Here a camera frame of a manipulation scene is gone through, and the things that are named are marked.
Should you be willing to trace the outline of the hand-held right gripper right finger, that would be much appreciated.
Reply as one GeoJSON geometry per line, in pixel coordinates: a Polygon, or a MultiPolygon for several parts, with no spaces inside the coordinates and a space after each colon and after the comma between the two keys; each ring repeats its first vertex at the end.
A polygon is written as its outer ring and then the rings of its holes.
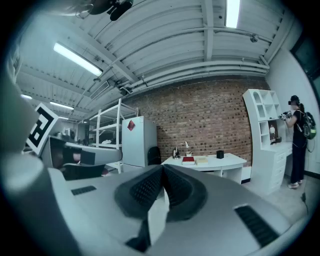
{"type": "Polygon", "coordinates": [[[227,178],[165,164],[169,212],[154,256],[273,256],[295,230],[271,203],[227,178]]]}

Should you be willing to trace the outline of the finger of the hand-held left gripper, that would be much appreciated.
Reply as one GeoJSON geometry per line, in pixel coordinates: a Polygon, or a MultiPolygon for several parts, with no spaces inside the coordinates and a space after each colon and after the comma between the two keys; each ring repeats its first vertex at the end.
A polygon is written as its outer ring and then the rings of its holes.
{"type": "Polygon", "coordinates": [[[65,143],[65,148],[80,150],[81,165],[106,165],[119,162],[123,158],[122,151],[115,148],[93,147],[70,142],[65,143]]]}

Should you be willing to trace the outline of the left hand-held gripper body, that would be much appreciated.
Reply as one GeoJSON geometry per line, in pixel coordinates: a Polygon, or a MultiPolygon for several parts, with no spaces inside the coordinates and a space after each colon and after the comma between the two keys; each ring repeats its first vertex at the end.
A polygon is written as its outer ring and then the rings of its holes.
{"type": "Polygon", "coordinates": [[[46,167],[62,172],[67,181],[101,177],[104,165],[82,165],[73,159],[78,149],[65,148],[65,143],[79,144],[75,140],[75,132],[64,128],[61,118],[40,103],[35,111],[39,114],[26,140],[24,153],[42,160],[46,167]]]}

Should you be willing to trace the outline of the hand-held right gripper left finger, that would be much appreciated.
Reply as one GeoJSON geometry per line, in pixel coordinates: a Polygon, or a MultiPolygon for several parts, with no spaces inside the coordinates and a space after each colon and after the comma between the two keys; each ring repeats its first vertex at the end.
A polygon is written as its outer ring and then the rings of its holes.
{"type": "Polygon", "coordinates": [[[161,190],[147,209],[146,217],[126,216],[115,201],[121,184],[151,167],[80,180],[65,180],[61,171],[48,170],[52,189],[66,225],[82,256],[142,256],[136,248],[140,236],[154,244],[165,230],[165,195],[161,190]]]}

